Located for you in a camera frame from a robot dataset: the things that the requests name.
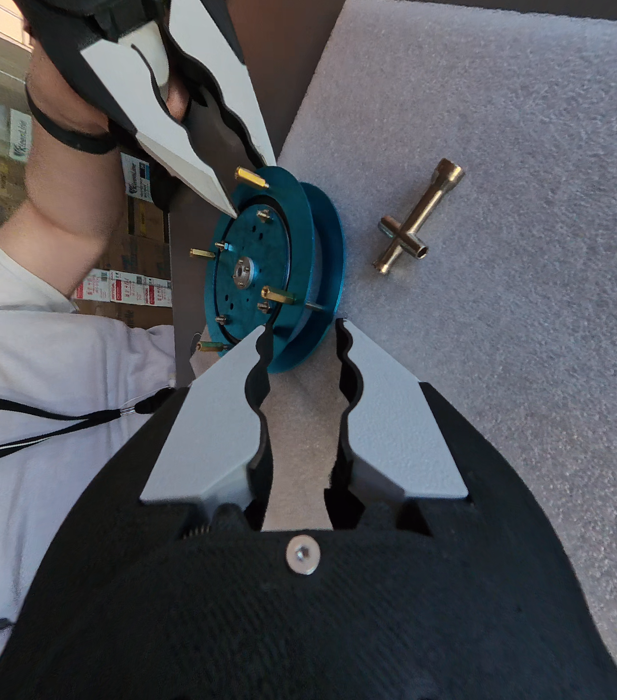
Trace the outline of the black wristband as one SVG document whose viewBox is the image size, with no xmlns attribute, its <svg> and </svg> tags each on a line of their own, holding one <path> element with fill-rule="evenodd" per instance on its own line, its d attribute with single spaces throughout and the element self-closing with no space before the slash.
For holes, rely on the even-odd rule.
<svg viewBox="0 0 617 700">
<path fill-rule="evenodd" d="M 60 143 L 73 148 L 76 151 L 92 154 L 104 155 L 119 147 L 117 140 L 110 134 L 89 135 L 85 132 L 67 130 L 56 121 L 45 114 L 33 101 L 29 91 L 29 85 L 24 88 L 28 107 L 32 118 L 41 127 Z"/>
</svg>

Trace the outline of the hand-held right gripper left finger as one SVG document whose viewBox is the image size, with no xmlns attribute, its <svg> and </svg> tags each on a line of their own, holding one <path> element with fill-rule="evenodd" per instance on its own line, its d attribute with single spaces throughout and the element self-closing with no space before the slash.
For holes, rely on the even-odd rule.
<svg viewBox="0 0 617 700">
<path fill-rule="evenodd" d="M 202 521 L 237 505 L 261 530 L 273 455 L 261 410 L 270 392 L 273 328 L 259 326 L 194 380 L 140 495 L 146 505 L 191 504 Z"/>
</svg>

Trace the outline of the white foam sheet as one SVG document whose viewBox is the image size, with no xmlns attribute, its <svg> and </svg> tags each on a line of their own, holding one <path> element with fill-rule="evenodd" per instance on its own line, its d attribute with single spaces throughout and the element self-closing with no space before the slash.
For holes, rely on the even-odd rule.
<svg viewBox="0 0 617 700">
<path fill-rule="evenodd" d="M 279 162 L 339 211 L 340 315 L 516 469 L 617 661 L 617 22 L 347 1 Z"/>
</svg>

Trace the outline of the blue round base plate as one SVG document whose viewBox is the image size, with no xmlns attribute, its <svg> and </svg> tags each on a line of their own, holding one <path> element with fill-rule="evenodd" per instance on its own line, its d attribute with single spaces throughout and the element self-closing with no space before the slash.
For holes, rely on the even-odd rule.
<svg viewBox="0 0 617 700">
<path fill-rule="evenodd" d="M 259 175 L 269 189 L 239 184 L 232 196 L 238 216 L 222 215 L 216 225 L 205 316 L 210 341 L 231 348 L 271 324 L 269 373 L 277 374 L 303 363 L 327 334 L 343 292 L 346 240 L 338 211 L 320 188 L 281 167 L 261 168 Z M 295 294 L 295 304 L 263 300 L 265 285 Z"/>
</svg>

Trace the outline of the person's left forearm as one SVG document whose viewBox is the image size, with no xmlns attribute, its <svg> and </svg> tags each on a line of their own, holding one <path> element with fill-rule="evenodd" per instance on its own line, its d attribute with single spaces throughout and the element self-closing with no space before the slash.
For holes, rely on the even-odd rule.
<svg viewBox="0 0 617 700">
<path fill-rule="evenodd" d="M 126 213 L 119 150 L 77 151 L 35 124 L 25 186 L 25 201 L 0 227 L 0 249 L 71 297 Z"/>
</svg>

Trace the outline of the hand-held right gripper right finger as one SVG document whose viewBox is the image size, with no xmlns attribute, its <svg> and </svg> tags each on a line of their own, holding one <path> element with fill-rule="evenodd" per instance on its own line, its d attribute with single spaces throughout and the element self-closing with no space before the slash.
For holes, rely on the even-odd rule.
<svg viewBox="0 0 617 700">
<path fill-rule="evenodd" d="M 354 323 L 336 320 L 340 417 L 324 502 L 334 530 L 383 505 L 400 530 L 427 530 L 418 502 L 469 495 L 418 378 Z"/>
</svg>

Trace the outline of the stacked cardboard boxes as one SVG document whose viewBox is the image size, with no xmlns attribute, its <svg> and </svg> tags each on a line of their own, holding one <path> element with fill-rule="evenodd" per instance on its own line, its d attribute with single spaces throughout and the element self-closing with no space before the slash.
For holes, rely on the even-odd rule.
<svg viewBox="0 0 617 700">
<path fill-rule="evenodd" d="M 10 128 L 18 120 L 30 121 L 30 115 L 12 109 L 15 92 L 1 90 L 0 86 L 0 226 L 21 204 L 25 197 L 24 164 L 8 156 Z M 163 293 L 154 300 L 154 307 L 136 307 L 124 303 L 123 296 L 110 300 L 106 295 L 85 299 L 77 297 L 72 312 L 94 314 L 118 319 L 131 328 L 152 328 L 172 323 L 172 284 L 170 250 L 166 241 L 165 217 L 156 206 L 134 197 L 128 197 L 128 213 L 112 236 L 107 251 L 96 264 L 93 275 L 101 280 L 103 271 L 132 275 L 135 283 L 145 288 L 160 286 Z"/>
</svg>

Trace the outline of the person's left hand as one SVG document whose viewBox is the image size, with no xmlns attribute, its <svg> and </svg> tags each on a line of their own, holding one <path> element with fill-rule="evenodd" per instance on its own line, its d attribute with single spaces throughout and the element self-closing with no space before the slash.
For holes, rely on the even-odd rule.
<svg viewBox="0 0 617 700">
<path fill-rule="evenodd" d="M 25 86 L 35 106 L 59 127 L 91 136 L 109 133 L 108 118 L 76 94 L 37 40 Z"/>
</svg>

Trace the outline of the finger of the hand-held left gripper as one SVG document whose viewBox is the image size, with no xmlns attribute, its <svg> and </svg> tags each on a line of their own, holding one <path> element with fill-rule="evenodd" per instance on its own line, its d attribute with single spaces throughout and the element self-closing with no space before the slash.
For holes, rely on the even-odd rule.
<svg viewBox="0 0 617 700">
<path fill-rule="evenodd" d="M 275 153 L 226 2 L 171 1 L 167 28 L 185 57 L 186 73 L 211 94 L 250 162 L 274 166 Z"/>
<path fill-rule="evenodd" d="M 219 211 L 237 217 L 216 173 L 167 110 L 160 88 L 169 85 L 170 67 L 160 29 L 140 27 L 118 42 L 100 39 L 81 55 L 132 123 L 146 153 Z"/>
</svg>

